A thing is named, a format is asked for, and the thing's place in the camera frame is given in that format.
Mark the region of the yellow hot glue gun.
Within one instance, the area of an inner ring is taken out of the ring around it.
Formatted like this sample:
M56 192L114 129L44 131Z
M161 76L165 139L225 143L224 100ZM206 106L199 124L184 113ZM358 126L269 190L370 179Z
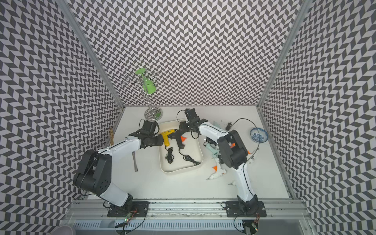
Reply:
M163 137L163 140L164 140L164 145L165 147L168 147L170 146L169 144L169 140L168 140L168 136L172 133L174 133L175 130L174 129L169 129L169 130L166 130L164 132L161 133L162 137Z

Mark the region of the black hot glue gun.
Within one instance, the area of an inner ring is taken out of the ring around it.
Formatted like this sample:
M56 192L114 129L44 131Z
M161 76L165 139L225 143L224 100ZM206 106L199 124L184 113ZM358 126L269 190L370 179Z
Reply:
M168 137L170 139L174 139L176 140L177 142L177 145L179 147L179 149L184 149L185 148L185 145L183 144L183 141L184 141L184 137L183 135L186 133L186 131L183 131L181 129L175 129L175 132L170 134Z

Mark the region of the cream plastic storage box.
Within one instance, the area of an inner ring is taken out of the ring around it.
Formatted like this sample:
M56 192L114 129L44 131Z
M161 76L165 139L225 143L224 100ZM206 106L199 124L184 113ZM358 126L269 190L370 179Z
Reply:
M204 157L200 148L198 139L191 136L190 132L182 135L182 144L184 148L178 147L175 139L168 139L169 146L166 147L162 144L158 147L160 167L163 173L167 175L176 175L179 173L196 170L204 161ZM172 155L173 160L170 164L166 159L168 149L173 148Z

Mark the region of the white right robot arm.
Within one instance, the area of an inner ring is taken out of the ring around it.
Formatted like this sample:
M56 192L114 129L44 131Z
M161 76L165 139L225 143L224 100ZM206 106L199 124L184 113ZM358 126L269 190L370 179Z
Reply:
M242 214L255 214L259 209L259 200L251 187L247 169L249 153L239 133L236 130L225 131L208 120L201 119L194 108L185 109L184 113L186 120L180 123L179 135L194 132L216 143L222 161L228 168L234 170L239 208Z

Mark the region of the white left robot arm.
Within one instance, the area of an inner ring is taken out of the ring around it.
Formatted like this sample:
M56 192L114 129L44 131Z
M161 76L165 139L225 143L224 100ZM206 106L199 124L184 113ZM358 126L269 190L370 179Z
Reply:
M142 128L123 141L101 149L86 151L78 165L73 184L82 196L96 195L110 204L123 207L131 195L120 189L112 179L113 165L132 152L147 147L162 146L164 139L156 132L158 123L145 120Z

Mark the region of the white glue gun orange trigger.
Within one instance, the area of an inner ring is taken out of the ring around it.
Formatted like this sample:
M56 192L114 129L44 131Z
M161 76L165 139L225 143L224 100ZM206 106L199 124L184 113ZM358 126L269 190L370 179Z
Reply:
M213 167L214 173L209 178L207 178L207 180L217 179L227 173L227 171L221 167L220 159L215 158L214 160L216 162L216 166Z

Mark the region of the metal spoon on table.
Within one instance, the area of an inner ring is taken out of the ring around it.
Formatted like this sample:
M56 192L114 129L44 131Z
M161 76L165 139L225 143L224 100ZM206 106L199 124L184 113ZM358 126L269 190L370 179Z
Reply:
M136 152L135 151L132 152L132 158L133 158L133 163L134 163L134 170L135 170L135 172L138 172L138 166L137 166L137 162L136 162Z

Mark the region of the blue white ceramic bowl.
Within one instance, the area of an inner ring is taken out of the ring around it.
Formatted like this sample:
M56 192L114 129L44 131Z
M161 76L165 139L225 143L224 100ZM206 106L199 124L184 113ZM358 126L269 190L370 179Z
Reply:
M265 143L269 139L268 133L264 129L258 127L255 127L250 131L250 137L257 143Z

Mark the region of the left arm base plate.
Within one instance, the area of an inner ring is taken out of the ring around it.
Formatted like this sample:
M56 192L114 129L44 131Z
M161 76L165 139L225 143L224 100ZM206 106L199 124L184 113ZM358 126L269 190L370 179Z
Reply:
M148 201L136 201L132 203L126 203L124 206L119 207L110 204L108 208L107 217L126 217L128 214L133 215L134 218L146 217L150 202Z

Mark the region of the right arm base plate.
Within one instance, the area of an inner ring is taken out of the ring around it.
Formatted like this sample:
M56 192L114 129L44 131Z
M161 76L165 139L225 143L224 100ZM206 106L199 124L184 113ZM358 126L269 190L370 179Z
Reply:
M262 201L255 202L250 207L238 201L225 201L221 205L229 218L237 216L256 217L257 215L261 218L267 217L266 208Z

